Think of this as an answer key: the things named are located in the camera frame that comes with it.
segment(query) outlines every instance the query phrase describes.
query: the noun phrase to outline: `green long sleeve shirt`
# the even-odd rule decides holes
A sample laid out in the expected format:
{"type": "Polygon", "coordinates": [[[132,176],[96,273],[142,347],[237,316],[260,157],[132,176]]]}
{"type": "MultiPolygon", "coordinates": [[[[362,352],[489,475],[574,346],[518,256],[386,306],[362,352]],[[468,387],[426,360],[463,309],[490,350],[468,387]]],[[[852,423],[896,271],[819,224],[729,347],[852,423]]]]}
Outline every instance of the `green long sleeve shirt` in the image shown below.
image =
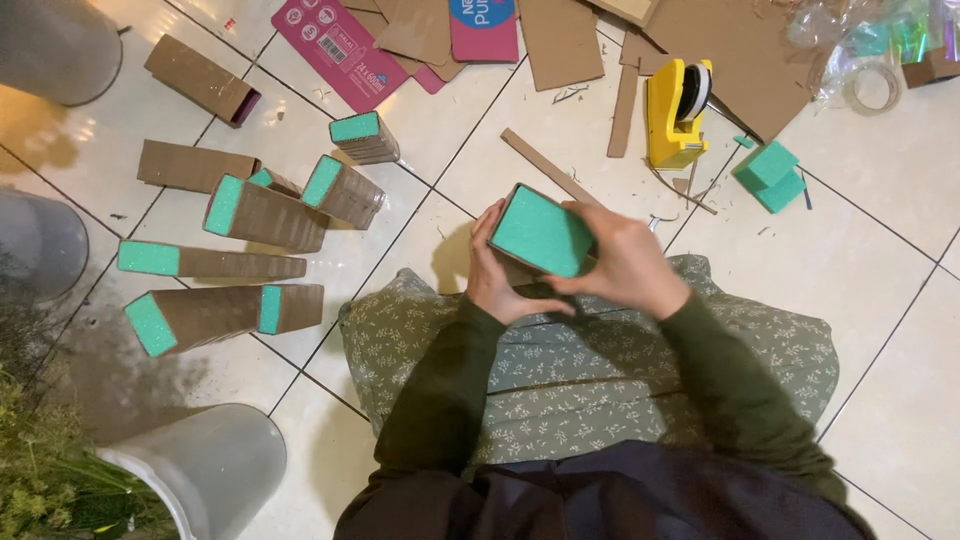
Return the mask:
{"type": "MultiPolygon", "coordinates": [[[[374,451],[381,467],[345,517],[384,482],[417,471],[463,472],[479,436],[497,339],[506,328],[464,297],[454,322],[440,331],[401,390],[374,451]]],[[[814,442],[813,426],[696,294],[660,322],[660,331],[677,354],[684,392],[716,453],[794,479],[869,531],[847,507],[845,485],[814,442]]]]}

